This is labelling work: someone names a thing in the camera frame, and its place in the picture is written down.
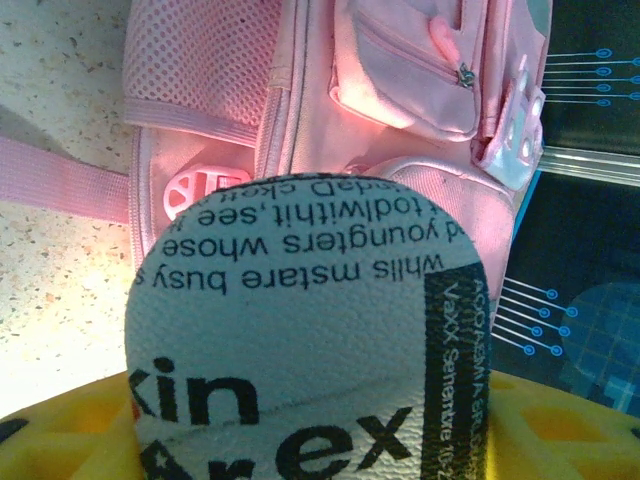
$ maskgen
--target yellow foam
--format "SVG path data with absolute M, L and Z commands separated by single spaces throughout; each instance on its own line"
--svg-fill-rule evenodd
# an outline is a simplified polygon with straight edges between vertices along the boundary
M 640 480 L 640 420 L 494 372 L 488 480 Z M 2 480 L 143 478 L 126 374 L 14 413 L 29 421 L 0 444 Z

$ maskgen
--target speckled countertop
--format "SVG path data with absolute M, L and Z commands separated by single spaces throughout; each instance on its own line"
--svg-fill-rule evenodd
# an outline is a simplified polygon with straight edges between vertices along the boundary
M 129 5 L 0 2 L 0 135 L 127 170 Z M 0 417 L 124 370 L 131 279 L 127 228 L 0 202 Z

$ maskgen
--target pink strap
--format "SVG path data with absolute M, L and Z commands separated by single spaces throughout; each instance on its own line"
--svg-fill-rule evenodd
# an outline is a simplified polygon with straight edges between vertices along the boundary
M 126 175 L 0 137 L 0 200 L 129 223 Z

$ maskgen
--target backpack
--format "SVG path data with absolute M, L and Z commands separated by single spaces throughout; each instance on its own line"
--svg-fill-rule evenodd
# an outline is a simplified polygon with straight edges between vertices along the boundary
M 214 190 L 303 172 L 390 179 L 462 226 L 495 310 L 514 198 L 542 154 L 550 22 L 548 0 L 134 0 L 130 175 L 0 139 L 0 199 L 128 223 L 139 266 Z

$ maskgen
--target ball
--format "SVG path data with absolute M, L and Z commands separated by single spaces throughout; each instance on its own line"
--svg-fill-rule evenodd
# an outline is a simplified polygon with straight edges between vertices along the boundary
M 489 322 L 473 242 L 403 185 L 305 174 L 214 192 L 129 295 L 147 477 L 480 478 Z

